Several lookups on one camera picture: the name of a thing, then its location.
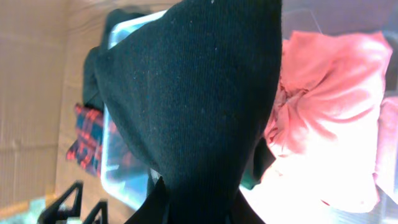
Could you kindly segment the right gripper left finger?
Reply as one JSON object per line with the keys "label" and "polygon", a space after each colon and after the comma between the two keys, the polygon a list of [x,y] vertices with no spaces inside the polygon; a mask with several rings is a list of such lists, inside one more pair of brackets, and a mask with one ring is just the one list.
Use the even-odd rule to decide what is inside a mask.
{"label": "right gripper left finger", "polygon": [[160,178],[142,206],[124,224],[168,224],[169,195]]}

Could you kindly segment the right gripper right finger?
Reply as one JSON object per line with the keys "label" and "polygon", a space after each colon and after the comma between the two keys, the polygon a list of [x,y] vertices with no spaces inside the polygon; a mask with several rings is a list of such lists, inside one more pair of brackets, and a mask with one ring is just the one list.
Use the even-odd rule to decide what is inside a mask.
{"label": "right gripper right finger", "polygon": [[230,224],[265,224],[251,208],[241,191],[236,195],[229,213]]}

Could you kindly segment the dark green garment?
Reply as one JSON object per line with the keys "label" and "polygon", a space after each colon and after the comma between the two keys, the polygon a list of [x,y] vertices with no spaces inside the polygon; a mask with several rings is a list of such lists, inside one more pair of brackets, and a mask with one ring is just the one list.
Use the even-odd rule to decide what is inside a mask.
{"label": "dark green garment", "polygon": [[261,183],[262,174],[258,170],[246,169],[241,179],[241,185],[248,190],[252,190]]}

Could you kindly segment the red plaid flannel shirt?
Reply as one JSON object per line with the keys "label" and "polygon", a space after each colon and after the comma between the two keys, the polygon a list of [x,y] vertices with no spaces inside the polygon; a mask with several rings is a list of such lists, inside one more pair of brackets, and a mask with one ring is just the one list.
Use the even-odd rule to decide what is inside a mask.
{"label": "red plaid flannel shirt", "polygon": [[114,166],[119,165],[123,171],[139,166],[138,160],[133,158],[114,122],[110,122],[110,127],[104,127],[103,112],[79,104],[75,105],[74,111],[77,139],[67,151],[66,159],[75,160],[87,173],[99,177],[104,149],[103,131],[107,131],[110,150],[108,161]]}

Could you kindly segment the salmon pink garment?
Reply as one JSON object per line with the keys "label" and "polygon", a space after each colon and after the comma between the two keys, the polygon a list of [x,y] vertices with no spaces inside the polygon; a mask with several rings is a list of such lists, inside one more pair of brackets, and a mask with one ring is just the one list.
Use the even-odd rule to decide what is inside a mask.
{"label": "salmon pink garment", "polygon": [[334,223],[369,213],[378,119],[392,47],[381,32],[295,31],[264,138],[275,161],[243,192],[266,223]]}

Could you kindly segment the dark navy pants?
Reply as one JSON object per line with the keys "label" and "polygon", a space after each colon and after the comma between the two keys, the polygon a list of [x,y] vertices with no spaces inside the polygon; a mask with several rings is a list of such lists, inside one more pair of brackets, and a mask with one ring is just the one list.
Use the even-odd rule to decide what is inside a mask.
{"label": "dark navy pants", "polygon": [[191,0],[95,61],[99,93],[132,155],[163,178],[168,223],[230,223],[274,103],[280,0]]}

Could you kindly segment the black hoodie garment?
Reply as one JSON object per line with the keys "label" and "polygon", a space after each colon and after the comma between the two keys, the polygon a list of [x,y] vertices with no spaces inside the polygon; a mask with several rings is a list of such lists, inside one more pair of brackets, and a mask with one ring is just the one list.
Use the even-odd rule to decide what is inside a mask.
{"label": "black hoodie garment", "polygon": [[100,112],[104,110],[104,102],[100,95],[97,84],[95,61],[100,53],[107,51],[109,36],[113,27],[121,22],[142,17],[144,14],[138,12],[127,12],[122,9],[115,9],[107,16],[99,46],[93,47],[86,56],[83,64],[83,93],[82,100],[84,107],[96,109]]}

